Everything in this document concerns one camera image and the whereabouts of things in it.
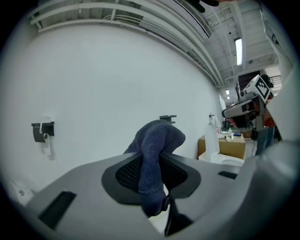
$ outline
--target ceiling light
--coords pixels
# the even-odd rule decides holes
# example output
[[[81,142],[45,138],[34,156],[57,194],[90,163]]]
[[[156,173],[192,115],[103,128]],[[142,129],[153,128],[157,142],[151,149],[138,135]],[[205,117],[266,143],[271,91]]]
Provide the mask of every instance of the ceiling light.
[[[236,48],[236,63],[237,65],[242,65],[242,59],[243,59],[243,43],[242,39],[240,37],[236,38],[234,40],[235,42],[235,48]]]

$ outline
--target jeans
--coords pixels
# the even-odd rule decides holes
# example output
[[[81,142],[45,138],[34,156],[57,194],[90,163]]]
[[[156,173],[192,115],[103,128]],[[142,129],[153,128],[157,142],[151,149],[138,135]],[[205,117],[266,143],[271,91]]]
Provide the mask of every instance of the jeans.
[[[274,127],[270,127],[266,130],[259,132],[255,156],[260,155],[267,147],[273,145],[274,133],[275,133]]]

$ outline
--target towel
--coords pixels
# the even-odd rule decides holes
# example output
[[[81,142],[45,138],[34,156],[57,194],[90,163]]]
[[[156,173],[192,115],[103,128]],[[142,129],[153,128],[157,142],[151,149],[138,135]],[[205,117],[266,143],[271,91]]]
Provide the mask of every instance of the towel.
[[[151,121],[143,126],[124,153],[142,152],[142,169],[139,180],[142,208],[148,216],[161,212],[165,198],[164,185],[161,180],[159,154],[172,153],[181,146],[186,137],[166,120]]]

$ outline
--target black bracket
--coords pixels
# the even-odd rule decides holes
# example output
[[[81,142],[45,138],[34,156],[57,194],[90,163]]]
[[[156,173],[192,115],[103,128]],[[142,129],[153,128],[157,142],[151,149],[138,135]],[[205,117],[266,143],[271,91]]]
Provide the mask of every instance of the black bracket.
[[[33,127],[32,132],[34,141],[36,141],[37,143],[45,143],[46,138],[44,134],[54,136],[54,122],[42,123],[42,133],[39,132],[41,126],[40,123],[32,123],[31,126]]]
[[[166,120],[166,121],[168,121],[169,123],[175,123],[175,122],[172,122],[172,120],[171,120],[171,118],[176,118],[177,117],[177,115],[170,115],[170,116],[168,116],[168,115],[164,115],[164,116],[159,116],[159,119],[161,119],[161,120]]]

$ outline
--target blue cloth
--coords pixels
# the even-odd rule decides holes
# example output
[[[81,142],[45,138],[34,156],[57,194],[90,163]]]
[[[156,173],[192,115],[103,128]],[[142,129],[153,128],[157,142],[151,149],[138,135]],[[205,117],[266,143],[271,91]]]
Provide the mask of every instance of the blue cloth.
[[[274,133],[275,133],[274,127],[270,127],[268,129],[259,132],[255,156],[260,155],[266,148],[273,145]]]
[[[172,153],[181,146],[186,137],[166,120],[155,120],[143,126],[124,153],[142,152],[142,169],[139,193],[142,194],[142,208],[148,216],[156,216],[165,197],[161,180],[159,154]]]

